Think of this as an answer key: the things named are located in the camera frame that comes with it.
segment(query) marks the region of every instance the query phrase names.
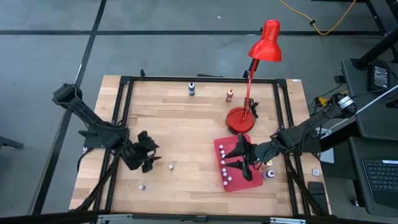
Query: black metal frame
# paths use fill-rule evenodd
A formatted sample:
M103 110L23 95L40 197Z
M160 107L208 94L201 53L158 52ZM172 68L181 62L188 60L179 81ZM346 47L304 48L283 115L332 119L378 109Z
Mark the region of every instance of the black metal frame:
M125 84L126 77L121 77L121 81L119 84L119 90L118 90L118 95L116 97L116 103L119 105L120 102L118 102L118 99L121 98L122 95L122 90L123 86ZM122 122L124 125L126 125L127 122L127 115L128 115L128 108L130 104L130 99L132 95L132 84L134 81L163 81L163 82L226 82L226 83L247 83L246 78L221 78L221 77L147 77L145 76L145 73L141 70L141 76L139 77L129 77L129 89L127 91L127 97L126 97L126 102L124 105L124 112L123 112L123 117L122 117ZM278 117L278 122L279 122L279 128L284 128L284 120L283 120L283 115L282 115L282 107L280 104L280 96L279 96L279 88L278 85L282 88L282 91L284 93L284 99L285 99L285 105L286 105L286 113L288 116L289 120L289 126L293 126L293 117L292 117L292 112L290 109L290 101L289 101L289 93L287 91L287 85L286 85L286 80L275 80L275 79L253 79L253 83L268 83L272 84L272 87L274 89L274 97L275 97L275 105L276 105L276 110L277 110L277 117ZM115 105L114 109L114 116L117 118L117 113L119 111L119 106ZM104 155L104 161L109 161L109 153ZM101 173L103 173L108 166L107 162L103 162L103 166L101 167ZM300 178L303 180L303 172L302 172L302 165L300 159L297 160L296 158L296 167L298 170L298 175ZM109 183L109 190L107 194L107 199L106 199L106 206L105 210L110 210L111 209L111 203L112 203L112 198L113 198L113 190L114 190L114 185L116 183L116 175L117 173L113 173L110 183ZM297 199L295 196L295 189L294 189L294 181L291 178L290 175L287 174L287 179L288 179L288 185L289 185L289 194L290 194L290 202L292 206L292 211L294 215L299 214L298 210L298 205L297 205ZM304 197L303 198L303 204L304 204L304 210L305 214L310 214L309 213L309 206L308 202Z
M221 77L147 77L143 70L141 70L141 76L139 77L121 77L119 82L119 90L116 96L115 108L112 117L112 123L117 123L116 120L118 118L118 111L120 109L121 97L123 94L123 88L125 84L129 84L126 101L124 104L122 123L125 125L127 123L128 110L132 96L132 86L135 80L139 81L163 81L163 82L231 82L231 83L246 83L246 78L221 78ZM293 126L293 117L292 111L290 107L289 93L287 91L286 80L284 79L253 79L253 83L268 83L272 84L275 96L275 107L277 110L277 117L279 128L284 128L283 114L282 108L280 104L280 96L279 96L279 86L282 88L282 92L284 94L284 101L286 106L287 118L289 122L289 126ZM108 158L104 156L104 160L109 159L110 154L108 154ZM106 169L107 163L103 162L102 169ZM299 171L299 177L303 180L302 175L302 166L301 161L296 161L296 167ZM305 208L305 204L307 203L305 197L303 198L304 210L305 214L299 214L297 199L295 198L294 192L294 183L293 181L289 181L289 193L291 196L292 203L292 217L262 217L262 216L236 216L236 215L178 215L178 214L143 214L143 213L134 213L134 214L126 214L126 213L111 213L111 201L113 196L113 189L115 185L116 173L114 173L114 179L111 179L109 183L109 190L106 199L106 208L105 210L91 210L91 211L71 211L68 213L54 213L54 214L46 214L46 215L31 215L31 216L23 216L23 217L9 217L9 218L0 218L1 223L82 223L82 222L96 222L97 220L101 220L103 217L101 215L115 215L120 214L124 218L134 218L134 219L151 219L151 220L191 220L194 222L210 222L210 221L236 221L236 222L263 222L270 223L271 221L275 221L275 218L294 218L294 219L302 219L306 220L307 223L363 223L358 220L345 220L336 217L316 217L309 213L309 208ZM287 176L288 180L292 180L290 175Z

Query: wooden tabletop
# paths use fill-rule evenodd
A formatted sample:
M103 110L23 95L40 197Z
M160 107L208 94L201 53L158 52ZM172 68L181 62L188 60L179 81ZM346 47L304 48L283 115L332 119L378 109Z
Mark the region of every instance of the wooden tabletop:
M120 76L104 76L95 113L111 121ZM300 80L287 80L293 118L300 124L308 118L307 103ZM226 91L232 88L232 102L225 102ZM146 130L160 147L154 169L146 174L129 170L119 163L112 212L178 213L207 215L291 216L289 188L284 160L273 158L273 179L264 180L260 187L224 192L216 163L213 141L232 136L225 117L231 108L242 106L246 96L245 83L196 82L195 96L188 95L187 82L135 81L127 125L130 139ZM282 89L280 100L288 127ZM253 143L270 141L278 128L274 92L271 84L253 83L251 97L259 101L259 118L250 135ZM104 150L94 150L82 160L70 208L79 206L98 181ZM311 154L302 155L305 181L324 182L321 165ZM320 171L312 175L312 169ZM104 208L104 188L101 208ZM298 207L303 213L302 200L296 186Z

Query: black desk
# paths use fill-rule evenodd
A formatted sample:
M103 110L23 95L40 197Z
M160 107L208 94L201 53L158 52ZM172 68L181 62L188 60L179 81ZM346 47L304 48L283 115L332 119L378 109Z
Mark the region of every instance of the black desk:
M368 70L357 70L350 60L342 61L341 66L351 96L368 92ZM398 74L398 64L389 66ZM354 101L360 109L376 98L376 95L368 94L359 96ZM398 209L380 205L373 200L362 164L363 160L398 160L398 109L386 107L386 103L391 100L382 98L367 107L356 115L356 121L323 138L321 146L322 150L327 150L339 143L347 143L350 151L347 156L351 156L351 159L340 160L339 167L334 169L353 167L355 177L352 179L359 204L366 207L370 214L398 217Z
M349 138L348 144L353 159L354 170L356 174L356 193L359 204L366 208L369 214L382 215L388 217L398 217L398 210L380 205L373 201L365 170L363 169L362 160L368 159L386 159L398 160L398 142Z
M398 74L398 64L389 63L388 65L395 74ZM360 71L354 68L350 60L342 61L341 67L351 96L368 92L368 70ZM354 101L360 109L376 98L377 96L371 93L357 97ZM356 122L362 137L398 141L398 109L386 107L386 103L391 100L381 98L356 115Z

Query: small container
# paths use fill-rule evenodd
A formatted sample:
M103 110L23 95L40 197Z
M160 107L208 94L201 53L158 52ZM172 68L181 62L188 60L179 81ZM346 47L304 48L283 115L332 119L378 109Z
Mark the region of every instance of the small container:
M231 102L232 96L233 96L233 95L234 95L234 91L233 91L232 89L229 89L229 90L226 92L226 100L225 100L225 101Z
M275 172L273 170L267 170L262 173L262 178L264 179L271 179L273 177L275 177Z
M193 84L193 82L189 83L188 90L190 96L193 96L195 94L195 84Z

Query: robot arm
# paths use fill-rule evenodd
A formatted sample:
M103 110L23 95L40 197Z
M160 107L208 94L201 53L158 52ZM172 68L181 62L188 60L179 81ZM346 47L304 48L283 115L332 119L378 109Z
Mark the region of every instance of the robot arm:
M239 135L239 142L236 147L225 156L225 158L232 158L242 156L243 161L236 161L226 164L226 166L241 169L243 177L252 181L252 174L249 165L254 165L260 162L267 163L273 157L278 156L280 153L288 157L287 159L287 172L294 179L304 196L307 198L310 205L314 208L317 215L328 215L323 211L321 206L311 196L311 193L305 187L297 175L289 155L301 155L305 141L319 141L318 138L311 138L310 134L313 133L316 127L321 126L333 118L349 118L356 112L356 105L354 101L347 95L335 94L328 101L328 104L319 113L307 119L298 126L279 130L271 136L271 141L261 144L251 144L246 141L243 135Z
M131 142L129 128L103 121L82 100L82 93L77 86L64 84L53 94L53 101L78 116L88 127L87 131L79 131L86 138L85 147L104 147L112 149L120 156L131 170L141 165L142 172L152 170L152 164L158 145L148 136L146 131L138 134L139 142Z

